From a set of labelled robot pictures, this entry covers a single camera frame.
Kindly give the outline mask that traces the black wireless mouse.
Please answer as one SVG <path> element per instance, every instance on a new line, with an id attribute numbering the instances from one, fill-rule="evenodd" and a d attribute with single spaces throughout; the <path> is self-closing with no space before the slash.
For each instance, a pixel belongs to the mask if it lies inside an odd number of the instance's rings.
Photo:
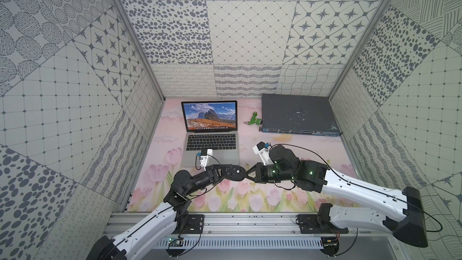
<path id="1" fill-rule="evenodd" d="M 231 165 L 226 168 L 225 179 L 230 181 L 240 182 L 243 181 L 247 176 L 247 172 L 244 167 Z"/>

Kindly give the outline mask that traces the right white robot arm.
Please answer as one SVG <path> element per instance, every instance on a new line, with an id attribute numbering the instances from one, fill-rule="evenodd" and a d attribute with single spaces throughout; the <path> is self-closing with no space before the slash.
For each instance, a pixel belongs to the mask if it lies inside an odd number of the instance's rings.
<path id="1" fill-rule="evenodd" d="M 302 161 L 281 144 L 260 142 L 253 151 L 261 159 L 248 170 L 255 183 L 275 184 L 290 181 L 304 191 L 340 196 L 362 205 L 355 212 L 324 203 L 318 212 L 319 223 L 345 229 L 358 227 L 382 230 L 414 247 L 428 247 L 425 211 L 418 189 L 397 190 L 361 181 L 331 168 L 325 161 Z"/>

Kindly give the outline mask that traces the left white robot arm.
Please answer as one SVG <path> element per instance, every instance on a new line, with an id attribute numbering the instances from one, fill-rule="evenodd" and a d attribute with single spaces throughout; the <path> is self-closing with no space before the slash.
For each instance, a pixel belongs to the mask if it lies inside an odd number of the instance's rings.
<path id="1" fill-rule="evenodd" d="M 91 248 L 87 259 L 142 259 L 159 241 L 172 234 L 186 217 L 192 202 L 188 196 L 210 185 L 219 184 L 231 169 L 231 165 L 215 164 L 194 176 L 187 170 L 180 170 L 175 174 L 170 191 L 157 209 L 114 238 L 101 237 Z"/>

